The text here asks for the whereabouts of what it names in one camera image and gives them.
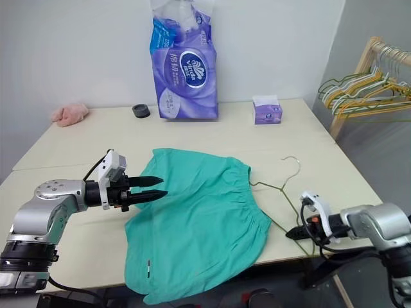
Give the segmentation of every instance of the plastic packaging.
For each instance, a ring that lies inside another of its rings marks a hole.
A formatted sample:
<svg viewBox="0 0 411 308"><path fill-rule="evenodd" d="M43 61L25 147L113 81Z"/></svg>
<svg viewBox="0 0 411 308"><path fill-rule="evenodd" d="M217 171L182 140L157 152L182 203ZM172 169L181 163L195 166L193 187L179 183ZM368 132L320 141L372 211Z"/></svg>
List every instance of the plastic packaging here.
<svg viewBox="0 0 411 308"><path fill-rule="evenodd" d="M160 116L216 119L212 0L152 0L150 44Z"/></svg>

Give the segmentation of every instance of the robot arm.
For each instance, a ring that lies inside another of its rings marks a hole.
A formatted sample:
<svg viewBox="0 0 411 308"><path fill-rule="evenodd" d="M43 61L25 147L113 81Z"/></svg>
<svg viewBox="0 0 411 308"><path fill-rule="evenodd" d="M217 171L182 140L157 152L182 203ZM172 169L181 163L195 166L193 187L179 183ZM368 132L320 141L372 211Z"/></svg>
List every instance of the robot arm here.
<svg viewBox="0 0 411 308"><path fill-rule="evenodd" d="M166 191L132 194L131 187L161 183L154 176L129 178L125 157L110 150L101 160L98 181L52 180L41 184L34 197L16 213L0 255L0 293L36 292L46 287L48 267L58 260L56 245L70 216L88 207L121 207L154 201Z"/></svg>
<svg viewBox="0 0 411 308"><path fill-rule="evenodd" d="M302 207L305 206L320 214L308 218L306 226L291 229L287 237L295 240L312 238L316 243L328 239L338 242L333 234L353 240L368 238L388 269L394 289L401 296L411 296L411 223L397 205L361 205L332 215L318 194L304 192Z"/></svg>

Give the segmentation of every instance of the teal cloth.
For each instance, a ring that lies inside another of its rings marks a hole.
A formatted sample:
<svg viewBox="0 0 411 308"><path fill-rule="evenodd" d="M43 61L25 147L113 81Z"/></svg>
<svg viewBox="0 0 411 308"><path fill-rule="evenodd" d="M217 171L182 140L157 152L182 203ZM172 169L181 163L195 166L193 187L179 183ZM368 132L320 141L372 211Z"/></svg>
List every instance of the teal cloth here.
<svg viewBox="0 0 411 308"><path fill-rule="evenodd" d="M164 179L153 189L168 191L139 205L125 225L125 282L147 294L146 304L207 291L254 264L271 220L254 201L249 166L232 157L157 149L142 175Z"/></svg>

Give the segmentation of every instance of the vinda logo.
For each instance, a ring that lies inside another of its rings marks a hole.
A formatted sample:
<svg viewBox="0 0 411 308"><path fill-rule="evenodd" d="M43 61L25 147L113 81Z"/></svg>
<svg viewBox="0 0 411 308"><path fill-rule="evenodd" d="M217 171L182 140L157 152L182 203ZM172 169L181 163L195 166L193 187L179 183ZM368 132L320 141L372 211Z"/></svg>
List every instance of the vinda logo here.
<svg viewBox="0 0 411 308"><path fill-rule="evenodd" d="M180 67L186 75L186 82L191 88L200 88L207 79L207 70L203 60L191 51L180 55Z"/></svg>

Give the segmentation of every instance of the metal wire hanger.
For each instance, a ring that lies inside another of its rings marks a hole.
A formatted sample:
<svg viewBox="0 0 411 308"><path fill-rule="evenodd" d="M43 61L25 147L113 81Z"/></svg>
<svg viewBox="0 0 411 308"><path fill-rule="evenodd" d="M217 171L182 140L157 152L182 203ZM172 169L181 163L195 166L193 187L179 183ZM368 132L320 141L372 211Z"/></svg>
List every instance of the metal wire hanger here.
<svg viewBox="0 0 411 308"><path fill-rule="evenodd" d="M294 207L294 204L291 202L291 199L289 199L289 197L287 196L287 194L286 194L286 192L285 192L284 189L285 189L285 186L287 185L288 181L291 180L293 177L297 176L297 175L300 173L300 171L301 171L301 162L300 162L300 160L299 160L297 157L295 157L295 156L287 156L287 157L285 157L285 158L282 158L281 160L287 160L287 159L289 159L289 158L293 158L293 159L297 162L297 164L298 164L298 170L297 170L293 175L290 175L290 176L285 180L284 184L283 184L281 187L277 187L277 186L274 186L274 185L270 185L270 184L267 184L267 183L264 183L264 182L257 182L257 183L254 183L254 184L253 184L253 183L251 183L251 181L249 181L249 183L250 183L251 186L264 185L264 186L267 186L267 187L270 187L270 188L274 188L274 189L277 189L280 193L282 193L282 194L284 195L284 197L286 198L287 202L290 204L290 206L291 206L291 208L293 209L293 211L295 212L295 215L296 215L295 222L297 223L297 226L300 226L300 225L301 225L301 224L299 223L300 215L299 215L297 209ZM276 221L275 221L274 219L272 219L272 218L271 218L271 220L272 220L273 223L274 223L275 225L277 225L277 227L279 227L284 233L287 233L287 230L286 230L284 227L282 227L278 222L276 222ZM300 243L298 243L297 241L294 241L294 242L299 246L299 248L300 248L307 256L310 256L310 255L313 255L313 254L314 254L314 252L315 252L315 245L314 245L314 244L313 244L312 253L309 254L309 253L304 249L304 247L301 246Z"/></svg>

